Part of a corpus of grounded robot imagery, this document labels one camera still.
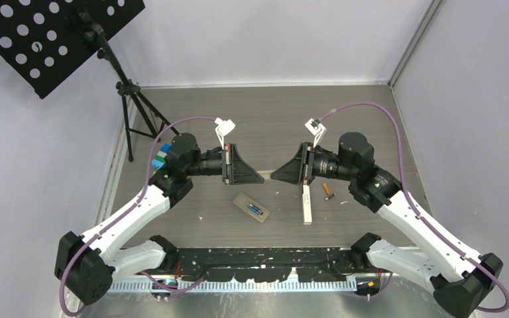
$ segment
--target robotic arm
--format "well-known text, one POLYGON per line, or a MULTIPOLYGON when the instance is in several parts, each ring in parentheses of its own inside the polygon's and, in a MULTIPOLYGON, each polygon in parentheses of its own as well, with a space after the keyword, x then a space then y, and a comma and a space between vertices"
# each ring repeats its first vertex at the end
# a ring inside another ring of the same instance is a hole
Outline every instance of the robotic arm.
POLYGON ((178 262, 176 247, 162 236, 151 237, 141 245, 121 247, 147 223, 173 208, 192 189, 189 176, 222 175, 224 184, 261 184, 264 178, 241 159, 237 145, 225 144, 223 136, 233 129, 231 121, 218 119, 216 129, 221 146, 201 153, 196 138, 189 133, 172 139, 165 163, 148 181, 145 197, 140 191, 130 202, 96 227, 82 235, 65 234, 59 243, 55 276, 61 279, 74 254, 95 235, 93 241, 68 273, 66 286, 85 304, 99 300, 111 284, 137 272, 159 269, 170 272, 178 262), (131 213, 115 222, 132 205, 131 213))
POLYGON ((402 250, 367 233, 352 246, 361 262, 413 281, 432 292, 448 313, 468 317, 494 287, 494 282, 468 258, 477 259, 496 277, 502 261, 493 253, 480 255, 461 242, 410 196, 420 216, 415 214, 399 180, 375 164, 374 148, 363 134, 343 134, 335 154, 318 145, 326 132, 322 123, 312 119, 306 127, 315 135, 314 142, 301 143, 294 158, 272 173, 271 178, 296 185, 309 185, 316 176, 350 182, 348 189, 356 201, 395 225, 426 254, 425 257, 402 250), (428 225, 465 255, 450 248, 428 225))

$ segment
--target metal frame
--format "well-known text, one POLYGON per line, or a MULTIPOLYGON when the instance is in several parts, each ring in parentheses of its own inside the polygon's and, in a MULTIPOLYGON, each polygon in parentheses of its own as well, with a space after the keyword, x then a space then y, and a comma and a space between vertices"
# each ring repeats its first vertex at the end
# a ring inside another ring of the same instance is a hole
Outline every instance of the metal frame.
POLYGON ((436 17, 436 14, 440 10, 440 7, 443 3, 444 0, 430 1, 430 4, 428 5, 428 8, 426 9, 424 16, 422 17, 422 20, 420 21, 420 24, 418 25, 418 28, 411 39, 411 42, 409 42, 407 49, 405 49, 405 53, 403 53, 401 60, 397 64, 397 67, 395 68, 395 72, 391 76, 391 79, 387 82, 387 85, 389 85, 389 87, 393 88, 395 84, 397 84, 397 81, 399 80, 401 73, 405 70, 405 67, 407 66, 410 58, 412 57, 418 44, 424 37, 424 34, 426 33, 428 27, 436 17))

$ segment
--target blue block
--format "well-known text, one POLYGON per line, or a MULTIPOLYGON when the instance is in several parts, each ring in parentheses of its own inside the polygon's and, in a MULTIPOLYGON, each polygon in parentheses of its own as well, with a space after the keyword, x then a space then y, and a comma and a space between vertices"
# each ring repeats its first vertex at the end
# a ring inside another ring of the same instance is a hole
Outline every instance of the blue block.
POLYGON ((164 162, 161 162, 161 161, 155 160, 155 159, 151 162, 151 166, 153 166, 153 168, 155 170, 159 170, 159 169, 163 168, 164 165, 165 165, 164 162))
POLYGON ((170 144, 164 144, 163 147, 161 147, 161 151, 163 151, 164 153, 167 153, 169 148, 170 148, 170 144))

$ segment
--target gray wood surface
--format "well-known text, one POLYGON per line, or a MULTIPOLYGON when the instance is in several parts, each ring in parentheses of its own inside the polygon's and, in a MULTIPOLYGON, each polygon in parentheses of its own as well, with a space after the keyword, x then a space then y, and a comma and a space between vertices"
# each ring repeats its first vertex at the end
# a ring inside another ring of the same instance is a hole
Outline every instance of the gray wood surface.
MULTIPOLYGON (((330 109, 356 101, 375 101, 399 120, 392 94, 385 85, 147 89, 144 94, 170 121, 198 115, 232 119, 237 127, 225 141, 237 143, 243 159, 257 170, 275 170, 289 161, 301 142, 313 140, 304 123, 330 109)), ((324 124, 328 132, 321 143, 323 147, 336 152, 343 133, 363 133, 375 148, 377 164, 399 176, 394 130, 383 113, 372 107, 355 107, 334 114, 324 124)), ((146 130, 140 117, 135 127, 146 130)), ((196 121, 177 128, 195 134, 203 151, 219 146, 214 123, 196 121)), ((173 136, 170 132, 162 140, 170 142, 173 136)), ((132 134, 132 142, 135 161, 124 164, 114 211, 143 185, 152 139, 132 134)), ((424 191, 406 138, 404 148, 409 188, 424 204, 424 191)), ((193 190, 183 201, 146 225, 127 246, 157 234, 181 247, 350 246, 366 232, 398 246, 412 245, 397 228, 355 202, 347 182, 315 179, 311 185, 312 225, 303 225, 298 186, 274 180, 258 185, 224 185, 220 176, 194 177, 193 183, 193 190), (337 197, 324 201, 323 182, 337 197), (231 201, 240 191, 270 210, 266 222, 259 223, 233 205, 231 201)))

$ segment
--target tripod leg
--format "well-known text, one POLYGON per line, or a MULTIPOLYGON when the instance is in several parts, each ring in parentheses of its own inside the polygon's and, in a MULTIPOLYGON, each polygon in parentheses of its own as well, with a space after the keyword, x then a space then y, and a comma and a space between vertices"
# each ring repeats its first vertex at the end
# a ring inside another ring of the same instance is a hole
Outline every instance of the tripod leg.
POLYGON ((126 97, 122 96, 122 106, 124 108, 124 124, 126 125, 126 139, 128 140, 128 160, 133 162, 133 153, 131 149, 131 137, 130 137, 130 120, 128 117, 128 102, 126 97))
MULTIPOLYGON (((170 125, 170 122, 168 121, 167 118, 165 118, 165 116, 163 116, 163 114, 157 110, 157 108, 155 108, 155 106, 153 106, 153 104, 143 95, 143 93, 141 93, 140 91, 137 92, 137 95, 139 96, 139 98, 141 98, 141 100, 143 101, 143 103, 145 103, 145 105, 147 105, 147 107, 149 107, 149 109, 151 109, 151 111, 158 117, 160 117, 162 120, 163 120, 163 124, 161 125, 161 130, 164 128, 164 125, 165 124, 169 124, 170 125)), ((175 133, 175 134, 180 134, 174 127, 171 127, 171 130, 175 133)))
POLYGON ((135 107, 137 107, 137 110, 139 111, 139 113, 143 117, 143 120, 145 121, 145 124, 147 125, 147 127, 151 131, 151 135, 153 136, 153 138, 155 138, 159 132, 155 131, 155 127, 153 126, 153 123, 151 123, 151 120, 149 120, 149 116, 145 112, 145 109, 143 109, 143 105, 141 105, 141 102, 137 98, 136 94, 131 94, 131 97, 133 99, 133 102, 135 103, 135 107))

